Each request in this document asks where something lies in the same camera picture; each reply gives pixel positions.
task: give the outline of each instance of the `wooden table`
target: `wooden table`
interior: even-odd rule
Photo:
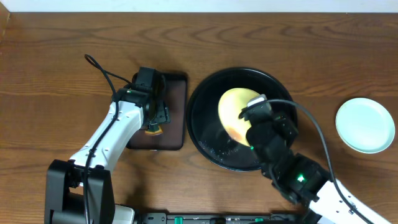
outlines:
[[[397,14],[12,13],[0,43],[0,223],[43,222],[47,167],[68,160],[105,117],[111,91],[85,53],[126,78],[140,66],[187,72],[188,95],[222,68],[269,72],[319,121],[342,183],[398,222],[398,144],[360,154],[334,123],[339,106],[359,96],[380,102],[398,123],[397,21]],[[317,133],[303,114],[299,120],[293,149],[325,165]],[[125,150],[113,188],[117,203],[141,209],[300,211],[259,172],[206,160],[188,135],[180,151]]]

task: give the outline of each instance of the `green led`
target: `green led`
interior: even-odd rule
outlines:
[[[298,180],[299,182],[303,182],[303,181],[305,180],[303,174],[300,174],[300,175],[297,177],[297,180]]]

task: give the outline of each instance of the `white disc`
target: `white disc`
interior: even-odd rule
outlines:
[[[355,98],[345,102],[336,115],[341,139],[363,153],[377,153],[390,146],[396,133],[390,113],[378,102]]]

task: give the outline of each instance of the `black plate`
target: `black plate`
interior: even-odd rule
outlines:
[[[188,133],[197,149],[211,162],[236,171],[260,169],[250,147],[231,139],[218,117],[218,102],[232,88],[248,88],[268,99],[292,100],[285,87],[270,74],[252,68],[228,68],[203,80],[187,106]],[[274,112],[285,111],[297,125],[295,108],[274,104]]]

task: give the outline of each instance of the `yellow disc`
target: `yellow disc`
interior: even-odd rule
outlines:
[[[246,140],[246,132],[251,127],[249,121],[239,119],[242,109],[259,94],[247,88],[233,88],[226,91],[218,102],[218,116],[229,136],[235,141],[250,146]]]

